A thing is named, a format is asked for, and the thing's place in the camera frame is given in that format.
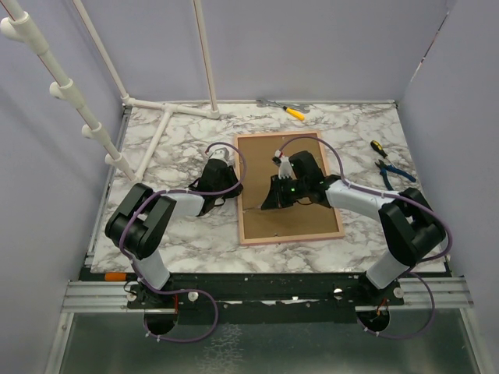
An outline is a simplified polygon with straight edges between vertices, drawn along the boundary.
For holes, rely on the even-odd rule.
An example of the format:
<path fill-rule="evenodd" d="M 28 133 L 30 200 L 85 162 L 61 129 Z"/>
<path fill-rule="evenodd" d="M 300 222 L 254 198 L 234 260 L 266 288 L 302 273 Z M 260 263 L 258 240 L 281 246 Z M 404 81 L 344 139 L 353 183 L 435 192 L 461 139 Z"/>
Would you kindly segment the pink picture frame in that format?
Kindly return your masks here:
<path fill-rule="evenodd" d="M 238 226 L 241 245 L 270 245 L 286 242 L 320 241 L 345 236 L 338 210 L 311 203 L 308 182 L 331 172 L 324 146 L 315 139 L 317 130 L 236 135 L 236 174 L 242 174 L 243 190 L 238 196 Z M 298 175 L 278 178 L 272 161 L 285 146 L 284 155 L 299 158 Z"/>

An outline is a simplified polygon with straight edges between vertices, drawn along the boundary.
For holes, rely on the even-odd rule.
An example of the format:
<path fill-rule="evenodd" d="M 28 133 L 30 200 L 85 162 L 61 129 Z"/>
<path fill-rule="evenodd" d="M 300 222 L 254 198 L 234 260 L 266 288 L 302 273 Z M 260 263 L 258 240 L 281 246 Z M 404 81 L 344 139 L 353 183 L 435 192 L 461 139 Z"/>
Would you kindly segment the clear tester screwdriver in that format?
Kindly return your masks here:
<path fill-rule="evenodd" d="M 253 206 L 253 207 L 250 207 L 250 208 L 243 209 L 242 212 L 243 213 L 248 213 L 248 212 L 254 211 L 254 210 L 261 210 L 261 205 Z"/>

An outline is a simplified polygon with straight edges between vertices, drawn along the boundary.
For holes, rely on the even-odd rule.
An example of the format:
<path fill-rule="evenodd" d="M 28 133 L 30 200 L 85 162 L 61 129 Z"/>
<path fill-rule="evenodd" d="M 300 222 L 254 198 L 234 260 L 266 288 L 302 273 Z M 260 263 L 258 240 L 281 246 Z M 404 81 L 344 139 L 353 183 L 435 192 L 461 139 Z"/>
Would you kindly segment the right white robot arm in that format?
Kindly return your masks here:
<path fill-rule="evenodd" d="M 358 286 L 359 298 L 368 305 L 383 299 L 389 284 L 411 270 L 447 236 L 418 189 L 368 189 L 344 182 L 339 175 L 326 176 L 308 151 L 286 157 L 278 150 L 272 161 L 278 166 L 278 173 L 271 176 L 262 210 L 289 208 L 308 199 L 313 204 L 349 210 L 381 224 L 388 249 L 365 272 L 365 281 Z"/>

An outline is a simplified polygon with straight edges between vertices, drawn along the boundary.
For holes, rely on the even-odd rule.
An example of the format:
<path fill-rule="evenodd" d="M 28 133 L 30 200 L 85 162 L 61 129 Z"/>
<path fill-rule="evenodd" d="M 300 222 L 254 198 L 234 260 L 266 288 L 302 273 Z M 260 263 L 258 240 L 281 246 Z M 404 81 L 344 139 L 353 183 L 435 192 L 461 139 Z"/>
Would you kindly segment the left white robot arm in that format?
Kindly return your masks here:
<path fill-rule="evenodd" d="M 218 200 L 242 192 L 233 166 L 226 157 L 210 157 L 201 176 L 186 190 L 155 192 L 136 183 L 108 220 L 104 233 L 131 261 L 139 279 L 147 285 L 145 298 L 155 307 L 166 306 L 172 288 L 166 284 L 170 272 L 158 247 L 173 218 L 201 217 L 214 209 Z"/>

